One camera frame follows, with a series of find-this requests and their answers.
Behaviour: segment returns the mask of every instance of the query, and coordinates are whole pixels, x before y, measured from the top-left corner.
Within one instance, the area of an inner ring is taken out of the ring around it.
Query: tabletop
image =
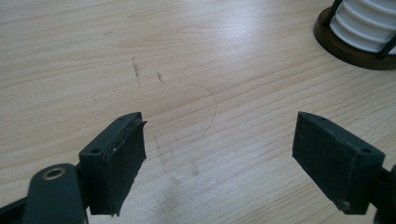
[[[147,159],[119,217],[90,223],[373,223],[291,156],[298,111],[396,163],[396,72],[334,58],[316,0],[0,2],[0,205],[140,111]]]

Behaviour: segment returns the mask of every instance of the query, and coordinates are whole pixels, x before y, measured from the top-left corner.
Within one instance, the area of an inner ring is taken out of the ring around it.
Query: white cylindrical object
[[[396,0],[344,0],[330,27],[348,45],[377,53],[396,35]]]

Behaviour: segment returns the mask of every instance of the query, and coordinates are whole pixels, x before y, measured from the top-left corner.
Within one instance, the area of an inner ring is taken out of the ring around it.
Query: wood grain
[[[120,217],[91,223],[373,223],[345,216],[291,157],[298,111],[396,163],[396,72],[315,40],[331,1],[0,2],[0,205],[141,111],[145,161]]]

